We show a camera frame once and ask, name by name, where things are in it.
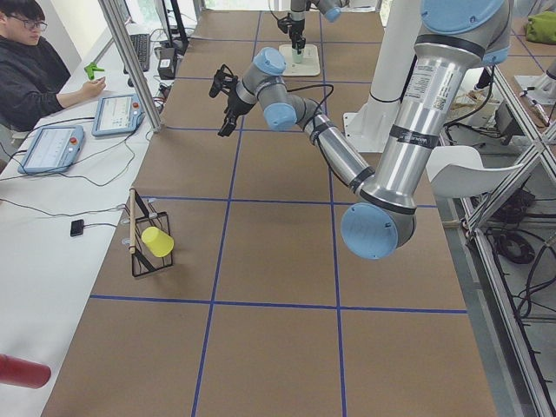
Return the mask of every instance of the metal pole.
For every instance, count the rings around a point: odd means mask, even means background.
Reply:
[[[125,28],[125,23],[120,15],[116,0],[98,0],[98,3],[103,9],[104,18],[112,33],[114,43],[120,53],[125,68],[129,72],[131,81],[133,85],[135,85],[137,95],[149,119],[150,125],[153,131],[158,132],[161,129],[162,121],[155,107],[152,95],[150,94],[147,80],[142,73],[139,59],[137,58],[133,44],[129,38],[128,31]]]
[[[201,12],[207,8],[205,6],[204,0],[193,0],[193,7],[195,9],[195,17],[197,21],[199,21],[199,16],[201,15]]]
[[[386,146],[420,27],[420,1],[392,2],[368,100],[359,112],[344,115],[346,138],[360,152],[382,152]]]

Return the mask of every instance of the wooden stick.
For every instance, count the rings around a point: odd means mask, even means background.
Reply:
[[[129,252],[136,252],[136,189],[129,189]]]

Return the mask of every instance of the eyeglasses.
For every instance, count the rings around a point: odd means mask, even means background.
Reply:
[[[45,22],[38,22],[38,21],[35,21],[35,20],[21,19],[17,16],[14,16],[14,15],[8,15],[8,17],[13,17],[14,19],[17,19],[20,22],[23,22],[23,26],[27,30],[33,30],[35,28],[38,28],[41,32],[44,32],[46,30],[47,26],[48,26],[48,24],[46,24]]]

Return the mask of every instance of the green object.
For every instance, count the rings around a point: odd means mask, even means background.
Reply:
[[[530,16],[525,31],[529,42],[556,44],[556,13],[545,11]]]
[[[85,72],[87,73],[87,77],[89,78],[89,80],[94,80],[95,79],[95,71],[104,71],[103,68],[98,68],[96,66],[96,63],[90,63],[84,69],[85,69]]]

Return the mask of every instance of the white chair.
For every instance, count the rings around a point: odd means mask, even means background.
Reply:
[[[437,146],[428,159],[427,174],[435,195],[461,198],[492,191],[522,166],[484,168],[479,151],[471,146]]]

